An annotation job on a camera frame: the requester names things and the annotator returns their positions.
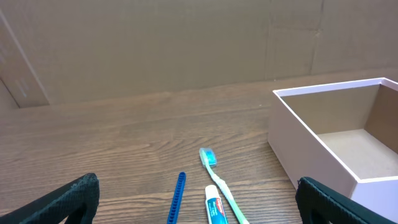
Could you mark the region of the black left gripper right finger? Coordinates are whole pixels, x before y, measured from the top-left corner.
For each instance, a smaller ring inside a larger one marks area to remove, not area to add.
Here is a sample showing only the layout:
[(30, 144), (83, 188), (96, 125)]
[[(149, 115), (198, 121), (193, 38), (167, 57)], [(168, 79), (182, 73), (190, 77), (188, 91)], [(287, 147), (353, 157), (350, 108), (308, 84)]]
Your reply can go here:
[(311, 177), (298, 181), (295, 200), (303, 224), (393, 224)]

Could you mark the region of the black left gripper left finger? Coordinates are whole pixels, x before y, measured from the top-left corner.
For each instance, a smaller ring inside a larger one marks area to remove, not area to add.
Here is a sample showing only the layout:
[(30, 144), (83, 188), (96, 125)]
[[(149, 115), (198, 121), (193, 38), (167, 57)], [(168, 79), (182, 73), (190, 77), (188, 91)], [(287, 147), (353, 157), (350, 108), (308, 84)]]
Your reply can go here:
[(1, 217), (1, 223), (93, 222), (100, 199), (100, 183), (94, 173), (72, 182)]

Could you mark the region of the small toothpaste tube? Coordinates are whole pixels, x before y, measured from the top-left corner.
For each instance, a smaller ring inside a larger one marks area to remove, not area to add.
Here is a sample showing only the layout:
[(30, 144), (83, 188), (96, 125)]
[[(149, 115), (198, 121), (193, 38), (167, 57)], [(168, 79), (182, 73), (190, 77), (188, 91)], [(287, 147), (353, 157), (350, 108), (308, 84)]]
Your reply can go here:
[(217, 186), (208, 185), (205, 187), (205, 205), (209, 224), (228, 224), (225, 210), (218, 193)]

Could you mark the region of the green white toothbrush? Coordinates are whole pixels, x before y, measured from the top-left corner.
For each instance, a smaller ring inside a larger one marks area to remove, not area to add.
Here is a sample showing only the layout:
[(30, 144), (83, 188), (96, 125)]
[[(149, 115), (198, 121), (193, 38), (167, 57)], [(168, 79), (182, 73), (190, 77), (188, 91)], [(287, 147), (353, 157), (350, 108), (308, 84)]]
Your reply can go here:
[(217, 158), (213, 150), (211, 148), (202, 147), (199, 150), (199, 155), (204, 168), (208, 171), (213, 182), (218, 186), (224, 197), (227, 199), (238, 222), (240, 224), (249, 224), (247, 218), (244, 216), (243, 212), (236, 203), (226, 182), (212, 170), (212, 168), (217, 165)]

